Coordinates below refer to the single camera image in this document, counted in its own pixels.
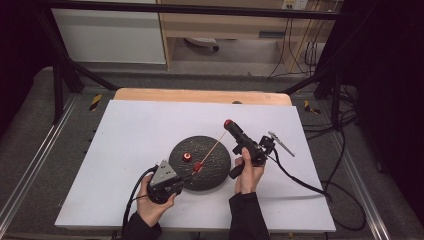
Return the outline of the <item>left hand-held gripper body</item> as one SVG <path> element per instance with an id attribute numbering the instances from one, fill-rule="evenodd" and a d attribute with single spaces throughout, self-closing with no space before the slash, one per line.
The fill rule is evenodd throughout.
<path id="1" fill-rule="evenodd" d="M 164 204 L 172 194 L 179 195 L 184 187 L 184 180 L 163 160 L 147 185 L 148 197 L 156 204 Z"/>

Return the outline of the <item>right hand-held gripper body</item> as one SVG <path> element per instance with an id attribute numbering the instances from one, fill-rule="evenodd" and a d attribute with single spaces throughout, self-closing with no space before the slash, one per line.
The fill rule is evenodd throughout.
<path id="1" fill-rule="evenodd" d="M 242 154 L 242 149 L 246 148 L 251 156 L 251 162 L 253 166 L 261 166 L 264 165 L 266 160 L 268 159 L 271 153 L 274 153 L 275 159 L 274 161 L 277 163 L 279 168 L 288 175 L 288 172 L 282 167 L 281 162 L 279 160 L 278 152 L 275 148 L 275 142 L 277 142 L 280 146 L 283 147 L 292 157 L 295 154 L 278 138 L 278 136 L 269 131 L 269 136 L 263 136 L 261 138 L 260 143 L 256 143 L 250 137 L 245 134 L 246 142 L 245 143 L 237 143 L 237 146 L 233 149 L 234 154 Z"/>

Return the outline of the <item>black speckled round plate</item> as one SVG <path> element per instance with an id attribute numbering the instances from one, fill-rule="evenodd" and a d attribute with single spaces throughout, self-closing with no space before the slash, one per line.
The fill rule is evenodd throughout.
<path id="1" fill-rule="evenodd" d="M 171 167 L 186 178 L 184 188 L 208 191 L 220 186 L 231 168 L 231 158 L 222 143 L 208 136 L 192 136 L 179 142 L 169 157 Z"/>

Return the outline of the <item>thin wooden skewer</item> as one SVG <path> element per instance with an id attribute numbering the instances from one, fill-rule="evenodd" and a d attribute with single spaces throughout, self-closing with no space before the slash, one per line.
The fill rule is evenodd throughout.
<path id="1" fill-rule="evenodd" d="M 212 175 L 228 172 L 229 154 L 226 147 L 221 143 L 225 133 L 218 139 L 207 136 L 196 136 L 193 141 L 192 151 L 193 166 L 192 175 Z M 197 162 L 203 164 L 199 172 L 194 172 L 193 167 Z"/>

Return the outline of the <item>person's right hand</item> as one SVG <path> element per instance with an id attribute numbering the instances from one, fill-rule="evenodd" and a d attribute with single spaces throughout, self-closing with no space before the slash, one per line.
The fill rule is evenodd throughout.
<path id="1" fill-rule="evenodd" d="M 237 166 L 244 165 L 242 173 L 237 177 L 234 193 L 249 194 L 256 191 L 258 183 L 265 172 L 265 166 L 253 166 L 251 156 L 246 148 L 242 149 L 242 155 L 235 160 Z"/>

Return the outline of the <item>person's left hand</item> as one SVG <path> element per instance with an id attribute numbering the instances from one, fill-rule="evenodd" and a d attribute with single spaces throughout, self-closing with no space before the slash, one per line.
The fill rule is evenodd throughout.
<path id="1" fill-rule="evenodd" d="M 162 215 L 169 208 L 174 206 L 174 200 L 176 198 L 176 194 L 172 194 L 164 204 L 156 204 L 152 202 L 147 196 L 147 186 L 151 178 L 152 176 L 148 175 L 142 179 L 136 199 L 137 213 L 149 227 L 156 225 Z"/>

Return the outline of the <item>wooden table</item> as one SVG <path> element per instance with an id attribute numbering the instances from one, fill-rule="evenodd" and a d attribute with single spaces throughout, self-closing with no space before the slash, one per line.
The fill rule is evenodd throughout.
<path id="1" fill-rule="evenodd" d="M 116 91 L 114 100 L 199 102 L 291 106 L 287 94 L 256 91 L 209 91 L 184 89 L 121 88 Z"/>

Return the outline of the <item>white board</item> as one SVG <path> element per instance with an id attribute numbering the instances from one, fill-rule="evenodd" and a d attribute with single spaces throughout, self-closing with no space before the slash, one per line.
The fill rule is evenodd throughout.
<path id="1" fill-rule="evenodd" d="M 137 180 L 148 168 L 169 158 L 183 139 L 210 136 L 232 150 L 236 142 L 224 130 L 231 119 L 254 140 L 275 133 L 295 154 L 278 145 L 282 167 L 267 161 L 257 187 L 269 231 L 332 232 L 333 218 L 293 106 L 109 102 L 80 170 L 56 219 L 67 229 L 118 229 Z"/>

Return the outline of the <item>grey chair base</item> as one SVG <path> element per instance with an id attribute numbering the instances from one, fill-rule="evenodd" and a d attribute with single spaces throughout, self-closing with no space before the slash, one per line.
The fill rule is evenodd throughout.
<path id="1" fill-rule="evenodd" d="M 214 51 L 219 50 L 214 38 L 186 38 L 186 41 L 197 46 L 212 48 Z"/>

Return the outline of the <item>light wooden desk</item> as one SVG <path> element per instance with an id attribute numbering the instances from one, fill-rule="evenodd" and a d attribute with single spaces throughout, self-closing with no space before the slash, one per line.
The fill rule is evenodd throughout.
<path id="1" fill-rule="evenodd" d="M 223 7 L 282 8 L 283 0 L 156 0 L 159 4 Z M 335 12 L 341 0 L 308 0 L 307 11 Z M 309 43 L 324 43 L 334 23 L 326 20 L 247 18 L 208 15 L 159 15 L 165 59 L 172 65 L 175 40 L 178 38 L 264 39 L 275 40 L 283 54 L 288 72 L 300 69 L 301 53 Z"/>

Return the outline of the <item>white power strip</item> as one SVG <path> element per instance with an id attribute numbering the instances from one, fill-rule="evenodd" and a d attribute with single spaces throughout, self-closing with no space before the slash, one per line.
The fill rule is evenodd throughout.
<path id="1" fill-rule="evenodd" d="M 288 10 L 305 10 L 308 0 L 283 0 L 282 8 Z"/>

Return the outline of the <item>black curtain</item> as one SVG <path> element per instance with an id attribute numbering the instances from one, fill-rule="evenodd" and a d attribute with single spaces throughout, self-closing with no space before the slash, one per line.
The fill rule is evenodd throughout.
<path id="1" fill-rule="evenodd" d="M 19 111 L 41 69 L 38 23 L 29 0 L 0 0 L 0 135 Z"/>
<path id="2" fill-rule="evenodd" d="M 343 81 L 379 159 L 424 222 L 424 0 L 345 0 L 356 12 Z"/>

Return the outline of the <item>white cabinet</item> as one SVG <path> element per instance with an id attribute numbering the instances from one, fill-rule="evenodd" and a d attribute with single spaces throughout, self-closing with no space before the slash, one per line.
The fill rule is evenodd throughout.
<path id="1" fill-rule="evenodd" d="M 74 61 L 166 62 L 157 13 L 65 9 L 52 12 Z"/>

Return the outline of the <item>aluminium floor rail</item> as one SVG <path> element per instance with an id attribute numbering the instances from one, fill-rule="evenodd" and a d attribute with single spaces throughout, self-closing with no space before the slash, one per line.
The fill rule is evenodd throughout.
<path id="1" fill-rule="evenodd" d="M 27 167 L 11 196 L 7 200 L 4 208 L 0 212 L 0 236 L 5 234 L 7 228 L 12 222 L 16 212 L 23 202 L 23 199 L 31 188 L 31 185 L 38 175 L 38 172 L 42 168 L 42 165 L 48 157 L 65 124 L 67 123 L 68 118 L 71 115 L 79 98 L 79 94 L 71 94 L 69 96 L 64 107 L 63 115 L 59 118 L 58 122 L 53 124 L 50 128 L 41 146 L 38 148 L 34 157 L 31 159 L 29 166 Z"/>
<path id="2" fill-rule="evenodd" d="M 370 192 L 363 180 L 354 159 L 348 151 L 340 132 L 333 132 L 332 137 L 338 150 L 342 152 L 342 164 L 353 187 L 355 195 L 364 208 L 368 226 L 375 240 L 390 240 L 390 234 L 382 220 Z"/>

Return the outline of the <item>black metal frame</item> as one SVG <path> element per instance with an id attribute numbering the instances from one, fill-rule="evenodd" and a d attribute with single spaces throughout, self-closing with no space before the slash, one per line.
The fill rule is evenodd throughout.
<path id="1" fill-rule="evenodd" d="M 306 10 L 271 10 L 265 8 L 242 8 L 223 6 L 201 6 L 201 5 L 176 5 L 176 4 L 149 4 L 149 3 L 124 3 L 124 2 L 103 2 L 103 1 L 74 1 L 74 0 L 35 0 L 34 16 L 41 25 L 50 45 L 53 47 L 56 71 L 63 67 L 65 73 L 54 76 L 55 92 L 55 118 L 57 123 L 63 111 L 59 109 L 63 105 L 59 97 L 63 95 L 59 89 L 60 78 L 63 77 L 72 92 L 81 93 L 84 85 L 77 72 L 88 77 L 111 91 L 120 89 L 105 79 L 97 76 L 79 63 L 75 62 L 67 53 L 65 44 L 61 41 L 61 34 L 57 33 L 46 17 L 46 11 L 51 9 L 84 10 L 84 11 L 108 11 L 108 12 L 132 12 L 132 13 L 164 13 L 183 15 L 208 15 L 208 16 L 231 16 L 247 18 L 278 18 L 278 19 L 309 19 L 309 20 L 330 20 L 330 21 L 353 21 L 359 18 L 366 20 L 366 16 L 361 16 L 358 12 L 323 12 Z"/>

